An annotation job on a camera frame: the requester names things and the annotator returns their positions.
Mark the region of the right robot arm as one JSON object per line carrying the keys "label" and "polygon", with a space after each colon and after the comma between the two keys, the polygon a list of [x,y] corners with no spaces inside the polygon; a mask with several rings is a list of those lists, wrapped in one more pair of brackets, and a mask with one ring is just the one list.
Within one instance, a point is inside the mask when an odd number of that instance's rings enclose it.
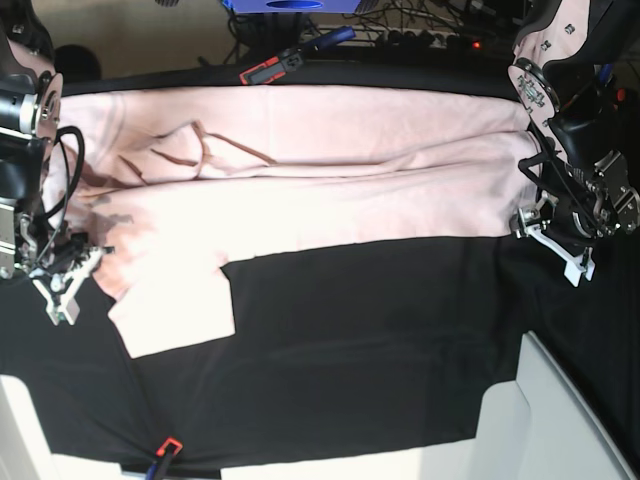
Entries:
{"label": "right robot arm", "polygon": [[[75,296],[110,247],[72,233],[65,217],[85,159],[75,126],[59,125],[63,76],[54,66],[51,37],[29,1],[1,4],[1,283],[29,280],[46,301],[54,325],[72,325],[79,315]],[[45,209],[42,189],[48,162],[65,135],[78,144],[66,165],[63,196]]]}

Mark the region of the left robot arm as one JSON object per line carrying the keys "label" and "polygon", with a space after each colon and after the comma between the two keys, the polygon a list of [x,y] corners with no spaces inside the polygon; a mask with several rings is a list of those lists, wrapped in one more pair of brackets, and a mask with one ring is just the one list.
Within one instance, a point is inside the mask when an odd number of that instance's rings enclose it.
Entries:
{"label": "left robot arm", "polygon": [[560,257],[573,286],[592,279],[598,240],[639,227],[612,73],[638,36],[636,1],[534,1],[513,45],[508,76],[540,151],[518,164],[538,193],[511,228]]}

